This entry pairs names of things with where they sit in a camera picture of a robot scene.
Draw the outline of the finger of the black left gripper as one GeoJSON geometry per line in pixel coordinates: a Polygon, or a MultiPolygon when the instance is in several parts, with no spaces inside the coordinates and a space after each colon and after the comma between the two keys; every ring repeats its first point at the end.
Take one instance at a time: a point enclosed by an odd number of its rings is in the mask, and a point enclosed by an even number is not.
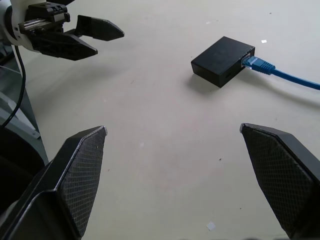
{"type": "Polygon", "coordinates": [[[43,55],[72,61],[83,60],[98,54],[98,50],[79,37],[63,32],[34,31],[31,44],[43,55]]]}
{"type": "Polygon", "coordinates": [[[78,15],[74,35],[108,42],[123,38],[125,33],[109,20],[78,15]]]}

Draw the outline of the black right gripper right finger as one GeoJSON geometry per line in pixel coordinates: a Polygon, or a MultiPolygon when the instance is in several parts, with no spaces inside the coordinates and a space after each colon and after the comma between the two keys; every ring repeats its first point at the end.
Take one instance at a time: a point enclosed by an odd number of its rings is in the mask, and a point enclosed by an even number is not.
{"type": "Polygon", "coordinates": [[[320,240],[320,160],[294,135],[242,123],[256,180],[291,240],[320,240]]]}

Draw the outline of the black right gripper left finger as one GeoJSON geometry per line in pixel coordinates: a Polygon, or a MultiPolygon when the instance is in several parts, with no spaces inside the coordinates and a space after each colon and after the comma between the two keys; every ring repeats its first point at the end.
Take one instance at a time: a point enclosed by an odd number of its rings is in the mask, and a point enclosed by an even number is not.
{"type": "Polygon", "coordinates": [[[0,240],[82,240],[97,195],[105,126],[67,138],[0,224],[0,240]]]}

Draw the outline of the black network switch box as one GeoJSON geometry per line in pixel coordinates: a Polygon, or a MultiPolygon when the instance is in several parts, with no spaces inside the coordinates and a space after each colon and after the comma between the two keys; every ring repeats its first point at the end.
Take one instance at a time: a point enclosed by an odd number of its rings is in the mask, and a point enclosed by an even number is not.
{"type": "Polygon", "coordinates": [[[247,57],[255,55],[252,45],[223,36],[191,61],[193,73],[222,88],[239,74],[247,57]]]}

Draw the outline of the dark rounded robot body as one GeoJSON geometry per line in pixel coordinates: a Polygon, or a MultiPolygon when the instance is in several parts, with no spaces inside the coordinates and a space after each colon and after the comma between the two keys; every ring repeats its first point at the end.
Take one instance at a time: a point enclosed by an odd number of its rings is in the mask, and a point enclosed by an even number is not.
{"type": "Polygon", "coordinates": [[[0,215],[22,196],[44,167],[31,144],[7,128],[0,130],[0,215]]]}

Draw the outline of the grey metal frame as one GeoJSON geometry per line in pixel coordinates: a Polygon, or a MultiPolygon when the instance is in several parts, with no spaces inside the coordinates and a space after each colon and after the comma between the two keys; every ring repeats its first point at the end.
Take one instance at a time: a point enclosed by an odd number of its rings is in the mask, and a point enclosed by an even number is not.
{"type": "MultiPolygon", "coordinates": [[[[22,86],[22,74],[14,47],[0,42],[0,126],[9,118],[18,103],[22,86]]],[[[26,91],[15,116],[5,126],[26,141],[48,164],[49,160],[40,135],[40,130],[26,91]]]]}

